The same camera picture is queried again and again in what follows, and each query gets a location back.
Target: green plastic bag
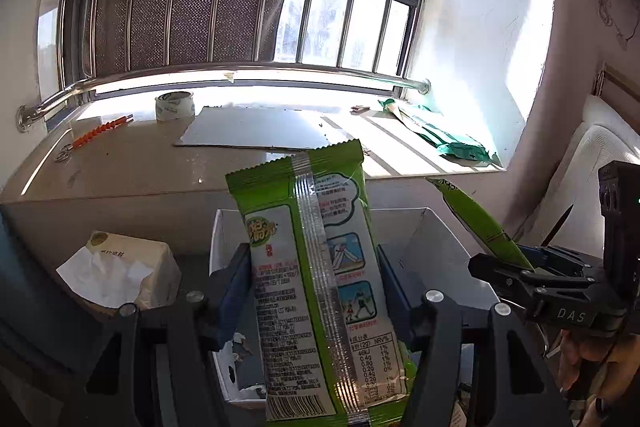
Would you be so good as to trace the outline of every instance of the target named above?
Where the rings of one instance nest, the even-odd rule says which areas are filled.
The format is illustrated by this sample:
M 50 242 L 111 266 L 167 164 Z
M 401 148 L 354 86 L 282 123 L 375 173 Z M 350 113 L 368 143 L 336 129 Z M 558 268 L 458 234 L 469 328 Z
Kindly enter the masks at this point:
M 398 422 L 415 365 L 386 302 L 358 140 L 226 176 L 252 250 L 267 419 Z
M 401 102 L 389 98 L 380 100 L 384 110 L 391 112 L 408 130 L 427 140 L 441 156 L 455 156 L 463 160 L 491 163 L 484 146 L 453 129 L 443 115 L 430 111 L 423 105 Z

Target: tissue box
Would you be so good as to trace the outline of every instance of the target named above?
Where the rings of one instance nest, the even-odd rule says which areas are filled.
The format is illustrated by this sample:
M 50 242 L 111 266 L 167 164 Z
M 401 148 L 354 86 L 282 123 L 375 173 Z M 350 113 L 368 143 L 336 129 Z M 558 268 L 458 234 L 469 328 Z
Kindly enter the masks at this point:
M 166 306 L 175 301 L 181 273 L 168 244 L 96 231 L 87 241 L 86 248 L 93 254 L 107 253 L 126 258 L 129 262 L 140 261 L 152 270 L 142 280 L 140 293 L 134 301 L 141 310 Z M 92 307 L 113 312 L 95 304 Z

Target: metal railing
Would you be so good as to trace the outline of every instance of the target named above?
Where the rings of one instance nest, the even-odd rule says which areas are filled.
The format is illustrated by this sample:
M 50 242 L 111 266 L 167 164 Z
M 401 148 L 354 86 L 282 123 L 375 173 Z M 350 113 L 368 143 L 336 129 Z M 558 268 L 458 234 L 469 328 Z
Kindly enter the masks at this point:
M 34 105 L 33 107 L 22 106 L 18 110 L 17 126 L 21 131 L 27 130 L 28 126 L 33 122 L 43 118 L 51 109 L 55 108 L 60 103 L 71 99 L 77 95 L 91 92 L 98 86 L 103 86 L 112 82 L 120 80 L 127 80 L 130 78 L 137 78 L 140 76 L 150 76 L 155 74 L 165 73 L 177 73 L 188 71 L 246 71 L 246 70 L 281 70 L 281 71 L 315 71 L 322 73 L 337 73 L 347 76 L 355 76 L 358 78 L 366 78 L 369 80 L 376 80 L 385 82 L 387 84 L 404 87 L 410 89 L 417 89 L 421 93 L 427 93 L 430 89 L 430 83 L 428 80 L 412 80 L 407 78 L 407 69 L 410 61 L 410 57 L 414 53 L 414 40 L 415 31 L 418 22 L 418 15 L 420 13 L 420 7 L 423 0 L 418 0 L 416 11 L 410 24 L 407 28 L 408 43 L 406 45 L 406 52 L 401 53 L 399 57 L 400 65 L 398 70 L 401 72 L 399 76 L 393 76 L 388 74 L 378 73 L 378 67 L 380 64 L 380 56 L 382 54 L 382 46 L 384 43 L 386 28 L 390 17 L 390 8 L 393 0 L 385 0 L 385 7 L 383 10 L 382 23 L 380 25 L 380 31 L 377 35 L 376 48 L 374 54 L 374 60 L 371 71 L 365 70 L 352 70 L 344 68 L 342 66 L 344 51 L 346 48 L 346 41 L 349 34 L 349 28 L 351 23 L 351 13 L 353 12 L 354 0 L 347 0 L 344 20 L 342 22 L 342 29 L 340 32 L 340 44 L 338 48 L 337 60 L 335 66 L 316 66 L 311 64 L 303 64 L 303 51 L 305 47 L 306 30 L 308 27 L 308 20 L 310 15 L 311 0 L 304 0 L 302 10 L 302 20 L 300 22 L 300 32 L 298 35 L 297 48 L 296 48 L 296 61 L 294 63 L 279 63 L 279 62 L 259 62 L 258 56 L 260 52 L 260 38 L 262 34 L 262 22 L 264 19 L 264 9 L 266 6 L 266 0 L 258 0 L 257 19 L 254 29 L 254 41 L 252 45 L 252 61 L 251 62 L 213 62 L 214 51 L 214 36 L 216 32 L 216 17 L 218 14 L 218 2 L 219 0 L 211 0 L 210 2 L 210 20 L 209 20 L 209 34 L 207 36 L 207 60 L 201 64 L 188 64 L 188 65 L 174 65 L 170 63 L 170 33 L 171 33 L 171 17 L 172 17 L 172 4 L 173 0 L 166 0 L 165 7 L 165 19 L 164 19 L 164 47 L 163 47 L 163 64 L 164 67 L 154 68 L 151 70 L 136 70 L 132 71 L 131 65 L 131 17 L 132 17 L 132 4 L 133 0 L 127 0 L 126 9 L 126 49 L 125 49 L 125 73 L 113 74 L 105 77 L 97 77 L 96 75 L 96 62 L 95 62 L 95 32 L 96 32 L 96 10 L 98 0 L 87 0 L 86 10 L 88 11 L 88 32 L 89 32 L 89 64 L 90 64 L 90 78 L 76 80 L 69 83 L 65 89 L 57 92 L 47 100 Z M 64 1 L 61 0 L 61 12 L 65 8 Z M 59 21 L 63 20 L 63 13 L 59 14 Z M 60 68 L 61 78 L 64 79 L 65 71 L 62 68 L 62 50 L 65 43 L 62 41 L 62 33 L 58 33 L 60 36 L 60 45 L 58 47 L 58 63 Z M 300 81 L 300 86 L 305 86 L 304 80 Z M 340 89 L 339 84 L 331 84 L 334 89 Z

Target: barcode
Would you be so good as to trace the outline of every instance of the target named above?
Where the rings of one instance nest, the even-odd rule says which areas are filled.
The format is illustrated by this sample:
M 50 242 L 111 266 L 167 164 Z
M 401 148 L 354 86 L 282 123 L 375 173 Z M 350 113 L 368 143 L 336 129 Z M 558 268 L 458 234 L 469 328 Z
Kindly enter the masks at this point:
M 268 396 L 267 404 L 274 420 L 326 414 L 317 394 L 308 396 Z

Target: human hand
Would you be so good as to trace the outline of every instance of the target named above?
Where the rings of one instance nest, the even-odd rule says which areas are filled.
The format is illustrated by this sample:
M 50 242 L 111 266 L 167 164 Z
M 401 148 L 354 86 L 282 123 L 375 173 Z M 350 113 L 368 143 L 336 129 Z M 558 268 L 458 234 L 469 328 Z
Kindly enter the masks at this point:
M 560 369 L 558 383 L 563 389 L 570 389 L 580 375 L 582 359 L 600 362 L 609 352 L 611 339 L 588 337 L 578 340 L 570 331 L 562 331 Z M 624 335 L 616 343 L 607 362 L 613 362 L 607 368 L 607 376 L 596 396 L 612 405 L 629 387 L 640 367 L 640 337 Z M 592 402 L 582 421 L 581 427 L 597 427 L 601 423 L 596 414 L 595 403 Z

